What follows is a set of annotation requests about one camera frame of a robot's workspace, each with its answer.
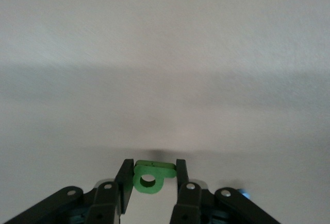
screw head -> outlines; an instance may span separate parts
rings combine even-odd
[[[112,184],[106,184],[104,185],[104,189],[111,189],[112,188]]]
[[[195,185],[192,183],[187,184],[188,189],[195,189]]]
[[[221,195],[224,196],[224,197],[230,197],[232,194],[230,193],[230,191],[228,191],[226,189],[223,189],[221,191]]]
[[[68,193],[67,193],[68,196],[73,196],[74,194],[76,194],[75,190],[68,191]]]

green object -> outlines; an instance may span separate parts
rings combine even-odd
[[[155,180],[145,181],[143,175],[152,175]],[[176,166],[172,163],[155,161],[137,161],[134,167],[133,185],[142,193],[155,194],[164,185],[164,178],[174,178]]]

